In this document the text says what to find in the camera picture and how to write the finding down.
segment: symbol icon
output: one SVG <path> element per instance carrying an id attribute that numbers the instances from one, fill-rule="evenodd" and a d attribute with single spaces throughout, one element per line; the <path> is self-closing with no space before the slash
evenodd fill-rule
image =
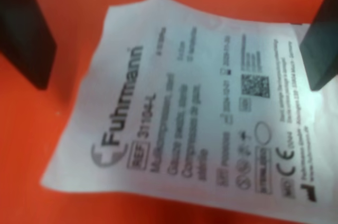
<path id="1" fill-rule="evenodd" d="M 231 75 L 230 69 L 221 68 L 220 75 Z"/>
<path id="2" fill-rule="evenodd" d="M 251 171 L 251 164 L 245 159 L 239 159 L 236 168 L 239 173 L 246 174 Z"/>
<path id="3" fill-rule="evenodd" d="M 241 138 L 242 141 L 245 141 L 245 140 L 250 140 L 251 137 L 247 135 L 247 132 L 245 130 L 240 130 L 239 132 L 239 136 Z"/>
<path id="4" fill-rule="evenodd" d="M 248 145 L 246 144 L 240 144 L 238 147 L 238 153 L 241 156 L 250 156 L 251 155 L 251 151 Z"/>
<path id="5" fill-rule="evenodd" d="M 249 189 L 251 187 L 251 181 L 245 175 L 239 175 L 236 178 L 236 185 L 241 190 L 247 190 L 247 189 Z"/>
<path id="6" fill-rule="evenodd" d="M 232 125 L 233 124 L 233 115 L 232 114 L 223 113 L 223 114 L 220 115 L 220 117 L 222 117 L 224 119 L 224 123 L 226 125 Z"/>
<path id="7" fill-rule="evenodd" d="M 133 170 L 145 170 L 149 154 L 150 143 L 133 141 L 127 168 Z"/>
<path id="8" fill-rule="evenodd" d="M 294 199 L 295 194 L 295 182 L 293 179 L 282 178 L 280 181 L 281 194 L 284 198 Z"/>
<path id="9" fill-rule="evenodd" d="M 271 140 L 271 129 L 265 122 L 258 122 L 255 127 L 256 141 L 261 145 L 267 145 Z"/>

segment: red-orange background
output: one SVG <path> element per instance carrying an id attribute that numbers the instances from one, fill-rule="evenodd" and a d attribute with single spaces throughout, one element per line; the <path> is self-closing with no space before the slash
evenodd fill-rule
<path id="1" fill-rule="evenodd" d="M 48 90 L 35 90 L 0 55 L 0 223 L 284 223 L 129 194 L 41 187 L 108 6 L 138 0 L 38 1 L 58 44 Z M 177 1 L 228 17 L 302 23 L 312 20 L 322 0 Z"/>

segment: qr code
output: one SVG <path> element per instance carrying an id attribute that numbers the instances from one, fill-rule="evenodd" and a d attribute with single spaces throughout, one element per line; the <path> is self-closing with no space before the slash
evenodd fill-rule
<path id="1" fill-rule="evenodd" d="M 269 77 L 242 74 L 242 94 L 270 98 Z"/>

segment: ce mark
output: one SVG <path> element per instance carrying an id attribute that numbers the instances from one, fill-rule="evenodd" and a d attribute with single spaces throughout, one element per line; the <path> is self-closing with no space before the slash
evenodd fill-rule
<path id="1" fill-rule="evenodd" d="M 293 150 L 290 153 L 288 153 L 287 151 L 284 151 L 283 153 L 281 153 L 280 150 L 279 150 L 279 147 L 276 148 L 276 154 L 282 160 L 286 160 L 286 161 L 291 160 L 295 156 L 295 152 Z M 296 172 L 296 167 L 294 167 L 294 166 L 292 166 L 292 168 L 290 170 L 285 171 L 282 168 L 282 166 L 279 162 L 276 164 L 276 169 L 277 169 L 278 173 L 283 175 L 283 176 L 292 176 Z"/>

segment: white paper label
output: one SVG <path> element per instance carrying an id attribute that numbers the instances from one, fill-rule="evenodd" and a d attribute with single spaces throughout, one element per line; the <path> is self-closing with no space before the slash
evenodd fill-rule
<path id="1" fill-rule="evenodd" d="M 111 7 L 42 183 L 335 223 L 337 92 L 310 91 L 290 24 Z"/>

